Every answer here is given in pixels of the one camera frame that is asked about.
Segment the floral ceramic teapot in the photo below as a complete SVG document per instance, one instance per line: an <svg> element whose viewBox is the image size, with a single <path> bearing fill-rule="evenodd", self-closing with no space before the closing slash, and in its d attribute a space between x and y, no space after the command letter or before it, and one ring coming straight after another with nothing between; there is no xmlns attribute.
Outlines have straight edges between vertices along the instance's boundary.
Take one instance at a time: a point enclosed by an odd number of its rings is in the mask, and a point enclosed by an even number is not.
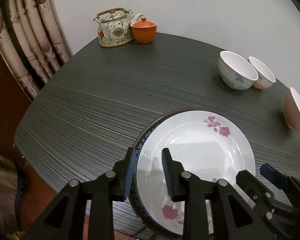
<svg viewBox="0 0 300 240"><path fill-rule="evenodd" d="M133 16L131 10L113 8L99 12L93 19L98 23L98 43L104 48L113 48L128 44L134 40L131 25L143 16L138 13Z"/></svg>

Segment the large pink bowl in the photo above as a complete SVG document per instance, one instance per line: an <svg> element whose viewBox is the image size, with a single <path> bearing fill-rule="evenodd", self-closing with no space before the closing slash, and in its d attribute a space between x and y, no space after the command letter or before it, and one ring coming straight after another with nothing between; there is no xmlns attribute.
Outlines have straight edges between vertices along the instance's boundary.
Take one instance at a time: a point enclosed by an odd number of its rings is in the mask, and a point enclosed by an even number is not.
<svg viewBox="0 0 300 240"><path fill-rule="evenodd" d="M300 132L300 94L293 87L286 94L283 115L288 127Z"/></svg>

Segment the beige patterned curtain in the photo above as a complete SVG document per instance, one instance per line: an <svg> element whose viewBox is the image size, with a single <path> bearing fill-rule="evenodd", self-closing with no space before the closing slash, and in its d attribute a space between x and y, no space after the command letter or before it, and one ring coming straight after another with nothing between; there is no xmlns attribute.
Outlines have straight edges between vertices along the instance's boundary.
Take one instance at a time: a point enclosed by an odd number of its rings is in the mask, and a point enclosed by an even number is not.
<svg viewBox="0 0 300 240"><path fill-rule="evenodd" d="M18 48L42 85L69 61L50 0L0 0L0 53L17 83L34 99L40 88Z"/></svg>

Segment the white bowl blue print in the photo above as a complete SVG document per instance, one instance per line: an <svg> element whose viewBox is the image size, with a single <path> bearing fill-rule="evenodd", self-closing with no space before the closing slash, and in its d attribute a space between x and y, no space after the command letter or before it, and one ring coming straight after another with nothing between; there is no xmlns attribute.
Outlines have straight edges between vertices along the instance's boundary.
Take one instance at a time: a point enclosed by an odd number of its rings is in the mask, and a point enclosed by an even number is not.
<svg viewBox="0 0 300 240"><path fill-rule="evenodd" d="M246 90L258 80L258 73L242 56L231 51L221 51L218 70L223 81L236 90Z"/></svg>

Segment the white plate pink roses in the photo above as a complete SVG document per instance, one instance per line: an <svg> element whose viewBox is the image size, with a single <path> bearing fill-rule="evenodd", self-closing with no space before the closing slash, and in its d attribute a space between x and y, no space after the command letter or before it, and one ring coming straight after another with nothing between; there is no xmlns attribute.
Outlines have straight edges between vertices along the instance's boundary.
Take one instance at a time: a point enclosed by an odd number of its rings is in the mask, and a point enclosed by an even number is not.
<svg viewBox="0 0 300 240"><path fill-rule="evenodd" d="M183 233L184 203L168 196L161 163L163 148L184 170L215 183L227 180L245 201L249 197L236 184L241 170L256 174L251 146L230 120L207 111L170 113L154 123L136 143L137 165L130 203L154 232L178 239Z"/></svg>

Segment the large blue floral plate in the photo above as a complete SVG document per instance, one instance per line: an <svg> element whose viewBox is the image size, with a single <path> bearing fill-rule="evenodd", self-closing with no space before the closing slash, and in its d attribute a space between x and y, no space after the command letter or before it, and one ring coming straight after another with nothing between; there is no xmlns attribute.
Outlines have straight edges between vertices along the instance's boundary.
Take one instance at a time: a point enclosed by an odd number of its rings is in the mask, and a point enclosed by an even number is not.
<svg viewBox="0 0 300 240"><path fill-rule="evenodd" d="M181 239L184 203L174 203L168 196L161 151L168 148L185 170L215 182L217 177L202 144L209 141L209 133L218 121L216 116L198 109L167 113L136 141L136 168L129 201L138 218L162 237Z"/></svg>

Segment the orange lidded cup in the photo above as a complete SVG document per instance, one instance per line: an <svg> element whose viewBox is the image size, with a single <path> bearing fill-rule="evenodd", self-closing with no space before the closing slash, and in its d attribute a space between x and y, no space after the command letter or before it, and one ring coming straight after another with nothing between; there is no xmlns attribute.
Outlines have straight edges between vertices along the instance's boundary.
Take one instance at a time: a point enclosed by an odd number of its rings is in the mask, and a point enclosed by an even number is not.
<svg viewBox="0 0 300 240"><path fill-rule="evenodd" d="M157 22L149 21L145 17L130 25L135 40L140 44L149 44L154 40L157 26Z"/></svg>

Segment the white bowl pink base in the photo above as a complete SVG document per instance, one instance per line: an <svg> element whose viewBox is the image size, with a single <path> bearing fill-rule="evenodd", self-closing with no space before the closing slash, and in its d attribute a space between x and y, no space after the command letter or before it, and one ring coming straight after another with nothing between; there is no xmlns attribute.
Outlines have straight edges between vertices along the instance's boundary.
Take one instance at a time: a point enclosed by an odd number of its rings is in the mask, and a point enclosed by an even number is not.
<svg viewBox="0 0 300 240"><path fill-rule="evenodd" d="M248 61L258 73L258 80L253 83L254 87L258 89L267 89L276 82L275 75L262 61L253 56L249 56Z"/></svg>

